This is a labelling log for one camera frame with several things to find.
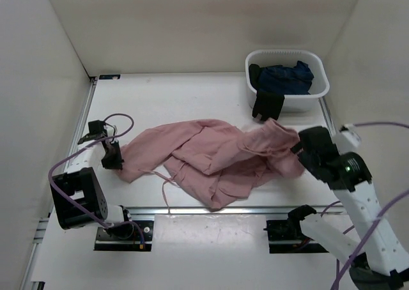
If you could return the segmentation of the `pink trousers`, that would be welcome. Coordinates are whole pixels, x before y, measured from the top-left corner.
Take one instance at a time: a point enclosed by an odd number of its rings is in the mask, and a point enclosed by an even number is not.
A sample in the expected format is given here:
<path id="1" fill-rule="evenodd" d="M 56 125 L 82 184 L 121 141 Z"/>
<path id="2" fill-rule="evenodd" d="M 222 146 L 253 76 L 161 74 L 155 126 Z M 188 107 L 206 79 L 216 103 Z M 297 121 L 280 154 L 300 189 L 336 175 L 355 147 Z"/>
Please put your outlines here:
<path id="1" fill-rule="evenodd" d="M 123 146 L 117 174 L 127 183 L 154 174 L 219 210 L 275 178 L 299 178 L 304 167 L 291 152 L 299 140 L 274 119 L 247 132 L 218 119 L 170 123 Z"/>

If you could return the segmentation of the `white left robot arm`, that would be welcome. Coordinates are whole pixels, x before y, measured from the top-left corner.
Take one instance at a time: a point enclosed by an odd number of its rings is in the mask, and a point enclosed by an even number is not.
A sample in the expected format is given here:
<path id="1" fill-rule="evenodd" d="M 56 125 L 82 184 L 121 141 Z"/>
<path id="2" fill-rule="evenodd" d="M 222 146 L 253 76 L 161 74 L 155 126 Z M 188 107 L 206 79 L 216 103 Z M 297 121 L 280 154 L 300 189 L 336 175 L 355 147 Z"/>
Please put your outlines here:
<path id="1" fill-rule="evenodd" d="M 76 196 L 74 201 L 105 222 L 108 234 L 127 239 L 135 231 L 130 213 L 123 206 L 108 204 L 96 176 L 100 166 L 115 171 L 123 168 L 120 144 L 114 138 L 117 129 L 95 120 L 88 123 L 88 130 L 77 143 L 81 153 L 72 158 L 66 172 L 52 179 L 69 198 Z"/>

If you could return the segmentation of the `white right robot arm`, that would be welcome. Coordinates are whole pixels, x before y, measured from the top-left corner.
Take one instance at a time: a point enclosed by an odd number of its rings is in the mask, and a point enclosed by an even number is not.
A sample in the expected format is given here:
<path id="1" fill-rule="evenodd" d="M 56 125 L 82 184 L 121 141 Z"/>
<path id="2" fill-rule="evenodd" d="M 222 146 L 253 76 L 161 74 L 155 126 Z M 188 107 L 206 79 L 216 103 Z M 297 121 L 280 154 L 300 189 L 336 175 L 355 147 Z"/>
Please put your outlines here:
<path id="1" fill-rule="evenodd" d="M 355 152 L 360 137 L 354 128 L 343 126 L 334 136 L 322 126 L 302 130 L 298 144 L 291 150 L 310 174 L 328 185 L 360 240 L 330 225 L 308 205 L 289 213 L 287 231 L 293 238 L 306 236 L 314 240 L 337 259 L 339 267 L 332 289 L 338 289 L 345 273 L 349 273 L 357 289 L 402 289 L 408 282 L 408 252 L 385 214 L 408 192 L 380 206 L 373 177 Z"/>

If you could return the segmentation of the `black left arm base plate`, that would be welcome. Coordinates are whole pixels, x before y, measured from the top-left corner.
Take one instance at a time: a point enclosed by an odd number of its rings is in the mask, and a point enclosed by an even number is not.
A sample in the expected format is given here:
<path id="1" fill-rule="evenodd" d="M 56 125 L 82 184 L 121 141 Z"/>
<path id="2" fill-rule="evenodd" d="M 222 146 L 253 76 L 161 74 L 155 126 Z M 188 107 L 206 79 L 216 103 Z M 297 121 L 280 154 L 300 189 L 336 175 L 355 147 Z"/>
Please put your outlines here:
<path id="1" fill-rule="evenodd" d="M 141 243 L 141 233 L 135 226 L 125 231 L 108 233 L 102 227 L 96 230 L 94 250 L 104 252 L 151 252 L 154 234 L 153 216 L 136 216 L 132 219 L 138 224 L 143 234 L 144 243 Z"/>

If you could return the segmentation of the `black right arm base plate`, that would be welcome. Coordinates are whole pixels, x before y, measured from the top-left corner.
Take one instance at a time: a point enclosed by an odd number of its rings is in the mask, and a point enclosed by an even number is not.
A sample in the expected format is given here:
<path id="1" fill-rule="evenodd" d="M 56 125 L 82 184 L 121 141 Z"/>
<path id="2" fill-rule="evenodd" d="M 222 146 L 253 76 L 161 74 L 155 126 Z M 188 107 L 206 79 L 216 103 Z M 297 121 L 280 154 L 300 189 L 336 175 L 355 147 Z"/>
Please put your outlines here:
<path id="1" fill-rule="evenodd" d="M 264 228 L 270 254 L 323 254 L 328 251 L 312 239 L 298 233 L 287 220 L 267 220 Z"/>

